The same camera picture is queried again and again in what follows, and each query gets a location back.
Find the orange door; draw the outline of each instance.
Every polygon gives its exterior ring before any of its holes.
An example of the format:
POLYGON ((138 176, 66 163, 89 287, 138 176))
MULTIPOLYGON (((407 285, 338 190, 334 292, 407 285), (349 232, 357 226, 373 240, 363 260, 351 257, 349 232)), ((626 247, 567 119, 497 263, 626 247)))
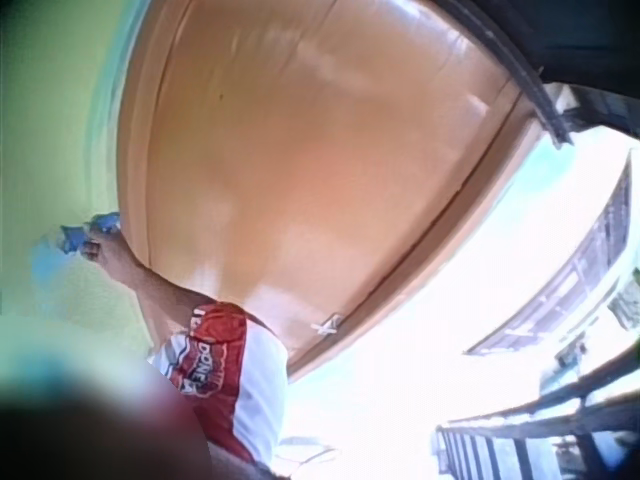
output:
POLYGON ((138 253, 243 305, 293 358, 416 243, 518 94, 409 0, 155 2, 129 76, 125 103, 154 92, 146 114, 125 104, 120 125, 121 143, 142 145, 120 151, 138 253), (123 133, 136 115, 142 143, 123 133))

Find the railing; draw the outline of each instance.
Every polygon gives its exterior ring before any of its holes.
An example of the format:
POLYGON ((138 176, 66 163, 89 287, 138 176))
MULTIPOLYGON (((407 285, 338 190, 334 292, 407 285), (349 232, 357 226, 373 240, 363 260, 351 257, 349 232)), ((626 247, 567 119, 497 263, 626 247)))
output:
POLYGON ((533 402, 439 426, 441 473, 459 480, 609 478, 640 434, 640 384, 601 402, 590 396, 638 370, 639 347, 533 402))

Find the blurry object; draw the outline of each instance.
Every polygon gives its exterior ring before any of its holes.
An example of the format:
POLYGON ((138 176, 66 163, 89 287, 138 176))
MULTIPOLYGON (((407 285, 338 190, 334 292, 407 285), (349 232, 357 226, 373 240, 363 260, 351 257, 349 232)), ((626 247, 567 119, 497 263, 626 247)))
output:
POLYGON ((67 227, 62 225, 63 238, 58 247, 66 254, 77 252, 85 242, 89 241, 87 229, 98 228, 104 233, 109 233, 120 228, 120 213, 112 212, 103 215, 95 215, 91 221, 84 226, 67 227))
POLYGON ((621 269, 626 278, 630 268, 630 265, 620 268, 617 263, 627 248, 632 223, 632 170, 637 167, 628 163, 609 202, 565 265, 531 301, 498 330, 471 347, 468 354, 515 352, 552 339, 566 344, 579 336, 597 310, 608 303, 622 284, 619 276, 608 274, 621 269), (603 288, 604 298, 597 293, 603 288), (579 318, 576 311, 585 304, 593 304, 593 308, 584 318, 579 318), (577 321, 575 327, 567 328, 577 321), (570 334, 562 338, 565 332, 570 334))
POLYGON ((625 330, 640 331, 640 284, 636 268, 625 287, 611 300, 609 309, 625 330))
POLYGON ((295 479, 305 465, 334 461, 340 455, 340 450, 315 437, 286 437, 280 441, 276 458, 279 463, 289 464, 282 467, 286 475, 295 479))

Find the wall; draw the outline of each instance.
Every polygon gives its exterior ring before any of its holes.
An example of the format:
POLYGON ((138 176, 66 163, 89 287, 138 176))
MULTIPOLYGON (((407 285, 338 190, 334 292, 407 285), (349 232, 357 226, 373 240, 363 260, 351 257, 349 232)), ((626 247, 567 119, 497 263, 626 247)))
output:
POLYGON ((58 225, 117 209, 119 95, 147 4, 15 2, 3 17, 0 125, 2 313, 62 319, 140 353, 149 339, 130 292, 78 257, 48 258, 40 277, 32 260, 58 225))

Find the blue paint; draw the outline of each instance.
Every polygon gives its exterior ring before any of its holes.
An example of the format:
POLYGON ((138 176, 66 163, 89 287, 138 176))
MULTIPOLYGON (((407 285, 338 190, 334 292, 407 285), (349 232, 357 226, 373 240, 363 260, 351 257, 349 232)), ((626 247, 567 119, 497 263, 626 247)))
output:
MULTIPOLYGON (((96 227, 105 233, 118 230, 120 228, 120 214, 112 212, 105 215, 96 215, 91 219, 89 226, 90 228, 96 227)), ((63 238, 58 247, 64 253, 75 253, 80 250, 84 243, 90 240, 84 226, 67 227, 63 225, 60 229, 62 230, 63 238)))
MULTIPOLYGON (((89 227, 97 227, 103 232, 120 228, 120 214, 112 212, 95 215, 89 227)), ((89 241, 85 226, 62 226, 53 235, 43 237, 31 250, 31 277, 37 286, 43 288, 68 265, 71 256, 89 241)))
POLYGON ((55 239, 44 237, 31 250, 31 278, 36 286, 48 287, 70 260, 71 257, 58 248, 55 239))

